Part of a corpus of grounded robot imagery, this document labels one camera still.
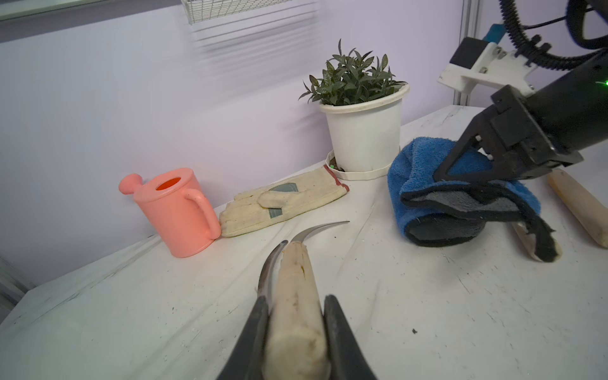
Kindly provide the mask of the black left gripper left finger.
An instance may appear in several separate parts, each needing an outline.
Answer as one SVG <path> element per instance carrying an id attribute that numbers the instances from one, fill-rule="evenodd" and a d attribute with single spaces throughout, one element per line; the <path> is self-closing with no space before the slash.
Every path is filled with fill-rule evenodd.
<path id="1" fill-rule="evenodd" d="M 265 296 L 259 296 L 217 380 L 263 378 L 262 363 L 268 324 L 269 303 Z"/>

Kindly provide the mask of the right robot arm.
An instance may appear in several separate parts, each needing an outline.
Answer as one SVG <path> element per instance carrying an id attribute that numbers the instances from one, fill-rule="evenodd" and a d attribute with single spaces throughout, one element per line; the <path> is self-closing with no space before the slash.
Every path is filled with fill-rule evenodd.
<path id="1" fill-rule="evenodd" d="M 580 151 L 607 139 L 607 51 L 528 98 L 507 85 L 492 95 L 434 173 L 434 180 L 482 183 L 527 180 L 582 162 Z M 457 174 L 468 150 L 481 149 L 490 167 Z"/>

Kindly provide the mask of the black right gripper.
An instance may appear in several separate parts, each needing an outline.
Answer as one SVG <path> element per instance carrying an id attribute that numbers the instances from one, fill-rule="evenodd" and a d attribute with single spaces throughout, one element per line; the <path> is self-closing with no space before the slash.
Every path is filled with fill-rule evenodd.
<path id="1" fill-rule="evenodd" d="M 580 153 L 566 150 L 541 129 L 525 97 L 507 85 L 470 122 L 433 179 L 467 183 L 525 180 L 582 161 Z"/>

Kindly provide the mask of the pink watering can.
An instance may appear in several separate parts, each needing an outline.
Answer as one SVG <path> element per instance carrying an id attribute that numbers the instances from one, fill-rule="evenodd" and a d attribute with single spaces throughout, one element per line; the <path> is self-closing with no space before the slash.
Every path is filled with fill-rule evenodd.
<path id="1" fill-rule="evenodd" d="M 119 191 L 133 196 L 174 257 L 194 256 L 221 236 L 215 210 L 190 168 L 175 169 L 148 182 L 130 174 L 119 183 Z"/>

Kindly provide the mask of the blue microfibre rag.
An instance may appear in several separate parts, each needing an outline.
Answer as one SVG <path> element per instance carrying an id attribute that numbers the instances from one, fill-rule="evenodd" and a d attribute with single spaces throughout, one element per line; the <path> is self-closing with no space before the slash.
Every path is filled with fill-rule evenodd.
<path id="1" fill-rule="evenodd" d="M 521 182 L 434 181 L 454 145 L 450 139 L 419 137 L 394 159 L 387 181 L 402 235 L 422 247 L 446 247 L 471 241 L 488 222 L 523 222 L 537 236 L 538 250 L 546 245 L 553 229 L 541 217 L 538 198 Z"/>

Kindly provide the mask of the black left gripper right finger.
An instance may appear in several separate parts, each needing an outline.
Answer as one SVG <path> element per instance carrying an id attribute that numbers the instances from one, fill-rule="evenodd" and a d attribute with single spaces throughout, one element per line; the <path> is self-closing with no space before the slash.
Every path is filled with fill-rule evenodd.
<path id="1" fill-rule="evenodd" d="M 332 380 L 376 380 L 377 377 L 356 341 L 337 297 L 328 294 L 324 300 L 324 323 L 328 341 Z"/>

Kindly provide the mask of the potted green plant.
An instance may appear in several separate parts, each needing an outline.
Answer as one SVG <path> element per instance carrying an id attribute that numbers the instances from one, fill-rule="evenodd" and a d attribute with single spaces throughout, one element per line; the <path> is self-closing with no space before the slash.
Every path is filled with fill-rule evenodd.
<path id="1" fill-rule="evenodd" d="M 337 49 L 300 97 L 318 103 L 326 115 L 332 142 L 327 166 L 337 177 L 383 177 L 401 150 L 402 103 L 410 86 L 395 79 L 387 55 L 356 48 L 344 53 L 341 42 Z"/>

